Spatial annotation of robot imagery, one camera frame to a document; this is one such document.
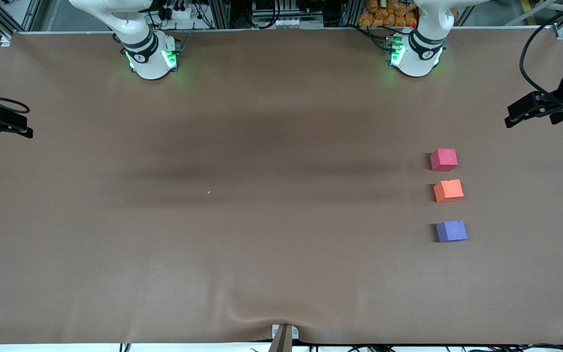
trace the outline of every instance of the table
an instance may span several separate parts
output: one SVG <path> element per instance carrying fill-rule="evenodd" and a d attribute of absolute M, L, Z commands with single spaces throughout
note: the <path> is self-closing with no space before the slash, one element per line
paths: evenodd
<path fill-rule="evenodd" d="M 508 130 L 529 29 L 424 78 L 355 31 L 196 33 L 144 81 L 109 35 L 16 35 L 0 96 L 0 343 L 563 343 L 563 124 Z M 563 41 L 527 69 L 554 89 Z M 455 148 L 460 166 L 428 169 Z M 465 199 L 431 186 L 462 180 Z M 437 243 L 464 220 L 469 240 Z"/>

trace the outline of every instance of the gray floor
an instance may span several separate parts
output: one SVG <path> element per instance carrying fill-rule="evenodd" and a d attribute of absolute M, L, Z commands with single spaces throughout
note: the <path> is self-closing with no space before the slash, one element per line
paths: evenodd
<path fill-rule="evenodd" d="M 47 31 L 106 31 L 105 24 L 72 7 L 68 0 L 50 0 L 40 29 Z M 466 26 L 502 26 L 523 13 L 520 0 L 491 0 L 477 5 Z M 536 20 L 542 23 L 554 11 L 541 11 Z"/>

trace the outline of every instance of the orange cube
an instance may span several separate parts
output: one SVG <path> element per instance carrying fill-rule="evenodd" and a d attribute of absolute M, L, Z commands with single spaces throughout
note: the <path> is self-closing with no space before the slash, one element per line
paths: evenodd
<path fill-rule="evenodd" d="M 455 202 L 464 198 L 460 180 L 440 181 L 433 187 L 433 192 L 436 193 L 438 203 Z"/>

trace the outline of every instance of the pink cube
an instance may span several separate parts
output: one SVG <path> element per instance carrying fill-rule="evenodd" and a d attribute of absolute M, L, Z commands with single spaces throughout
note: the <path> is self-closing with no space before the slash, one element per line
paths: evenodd
<path fill-rule="evenodd" d="M 431 161 L 433 171 L 451 171 L 457 166 L 455 149 L 436 149 Z"/>

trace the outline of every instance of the cube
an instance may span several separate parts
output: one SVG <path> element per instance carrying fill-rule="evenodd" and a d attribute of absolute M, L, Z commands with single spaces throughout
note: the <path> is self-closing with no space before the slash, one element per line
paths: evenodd
<path fill-rule="evenodd" d="M 469 238 L 462 220 L 441 222 L 436 225 L 436 230 L 440 242 L 457 242 Z"/>
<path fill-rule="evenodd" d="M 440 181 L 433 187 L 433 193 L 436 194 L 438 203 L 455 202 L 464 198 L 460 180 Z"/>
<path fill-rule="evenodd" d="M 457 166 L 455 149 L 436 149 L 430 159 L 433 171 L 451 171 Z"/>

